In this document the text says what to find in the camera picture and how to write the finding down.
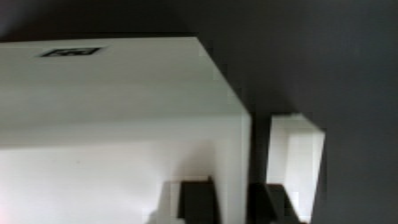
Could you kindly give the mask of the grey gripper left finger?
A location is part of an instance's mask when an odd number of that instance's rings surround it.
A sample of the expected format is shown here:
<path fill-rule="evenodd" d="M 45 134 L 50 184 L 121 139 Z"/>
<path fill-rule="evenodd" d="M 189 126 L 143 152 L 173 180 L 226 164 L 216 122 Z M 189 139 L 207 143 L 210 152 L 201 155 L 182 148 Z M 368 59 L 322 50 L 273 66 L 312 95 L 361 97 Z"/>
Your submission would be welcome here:
<path fill-rule="evenodd" d="M 185 224 L 221 223 L 219 199 L 212 179 L 182 182 L 178 218 Z"/>

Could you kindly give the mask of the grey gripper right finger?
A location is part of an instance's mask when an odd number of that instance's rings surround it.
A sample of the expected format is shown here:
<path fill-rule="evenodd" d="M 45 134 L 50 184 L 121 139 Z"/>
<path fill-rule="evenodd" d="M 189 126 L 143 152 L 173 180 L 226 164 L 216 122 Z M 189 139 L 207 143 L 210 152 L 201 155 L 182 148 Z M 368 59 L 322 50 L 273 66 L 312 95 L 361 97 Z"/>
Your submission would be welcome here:
<path fill-rule="evenodd" d="M 305 224 L 294 209 L 289 193 L 281 184 L 255 185 L 255 224 Z"/>

